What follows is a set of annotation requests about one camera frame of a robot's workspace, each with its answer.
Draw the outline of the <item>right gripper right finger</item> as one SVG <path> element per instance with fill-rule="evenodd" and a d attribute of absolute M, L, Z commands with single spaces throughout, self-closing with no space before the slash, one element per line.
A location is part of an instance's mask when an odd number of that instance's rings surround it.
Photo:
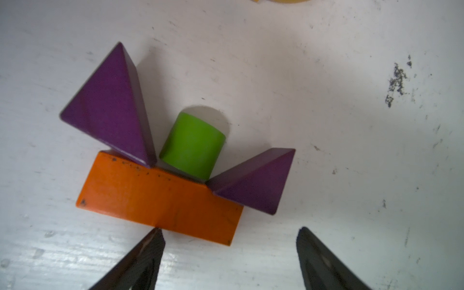
<path fill-rule="evenodd" d="M 296 248 L 307 290 L 370 290 L 309 228 L 299 230 Z"/>

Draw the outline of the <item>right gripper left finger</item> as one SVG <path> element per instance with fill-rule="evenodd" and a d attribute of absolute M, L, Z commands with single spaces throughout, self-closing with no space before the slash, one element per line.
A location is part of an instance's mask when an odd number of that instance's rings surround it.
<path fill-rule="evenodd" d="M 159 228 L 151 230 L 93 290 L 153 290 L 166 243 Z"/>

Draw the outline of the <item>orange block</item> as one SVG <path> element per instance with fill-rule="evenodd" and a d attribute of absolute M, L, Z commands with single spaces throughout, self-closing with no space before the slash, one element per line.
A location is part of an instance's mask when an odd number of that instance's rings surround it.
<path fill-rule="evenodd" d="M 243 211 L 204 184 L 105 151 L 97 154 L 76 206 L 227 246 Z"/>

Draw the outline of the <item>purple triangle block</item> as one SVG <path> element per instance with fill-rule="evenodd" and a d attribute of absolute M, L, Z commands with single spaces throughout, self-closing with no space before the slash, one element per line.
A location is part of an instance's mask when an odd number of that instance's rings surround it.
<path fill-rule="evenodd" d="M 151 168 L 157 162 L 137 69 L 121 42 L 65 106 L 60 119 L 139 165 Z"/>
<path fill-rule="evenodd" d="M 206 182 L 221 198 L 275 215 L 292 161 L 292 148 L 270 148 Z"/>

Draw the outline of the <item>green cube block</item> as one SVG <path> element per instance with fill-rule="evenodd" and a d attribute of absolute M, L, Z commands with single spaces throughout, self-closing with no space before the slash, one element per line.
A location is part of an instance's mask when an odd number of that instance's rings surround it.
<path fill-rule="evenodd" d="M 226 136 L 211 124 L 179 113 L 159 154 L 170 166 L 200 180 L 210 178 Z"/>

